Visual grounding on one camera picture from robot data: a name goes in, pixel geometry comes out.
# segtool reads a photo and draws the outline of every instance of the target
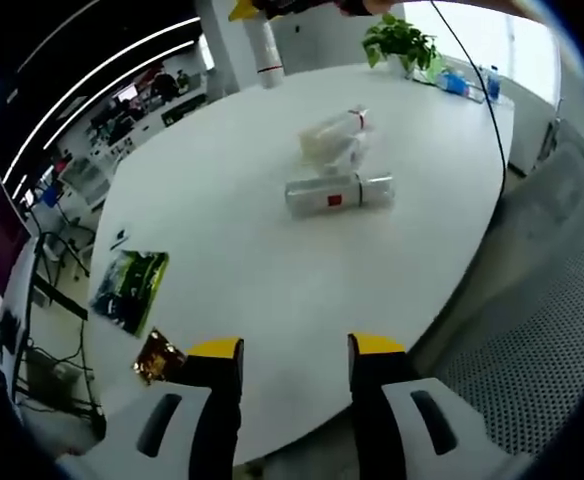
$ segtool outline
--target potted plant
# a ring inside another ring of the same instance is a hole
[[[383,57],[390,69],[403,77],[411,76],[417,65],[421,70],[427,70],[438,55],[433,36],[424,35],[411,23],[390,13],[368,29],[363,48],[370,67],[374,68]]]

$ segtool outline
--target round table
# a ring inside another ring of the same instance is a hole
[[[361,172],[391,172],[392,208],[293,218],[285,183],[310,178],[297,133],[363,104],[374,127]],[[514,108],[495,113],[506,159]],[[222,99],[119,166],[92,257],[90,298],[112,252],[170,255],[145,331],[92,315],[86,351],[106,415],[143,391],[131,365],[152,327],[182,350],[245,340],[235,463],[276,450],[351,401],[346,335],[410,348],[461,280],[501,184],[486,104],[356,65],[293,75]]]

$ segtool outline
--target gray mesh chair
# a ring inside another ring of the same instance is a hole
[[[560,147],[503,198],[428,372],[480,411],[511,454],[542,451],[584,393],[580,159]]]

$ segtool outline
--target red label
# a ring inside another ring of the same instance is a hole
[[[338,207],[343,203],[342,195],[330,195],[328,197],[328,207]]]

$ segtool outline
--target green plant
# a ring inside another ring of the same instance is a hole
[[[381,57],[398,55],[406,70],[410,70],[415,63],[422,70],[426,70],[438,55],[433,36],[424,35],[411,23],[390,13],[383,15],[377,25],[368,29],[363,48],[372,68]]]

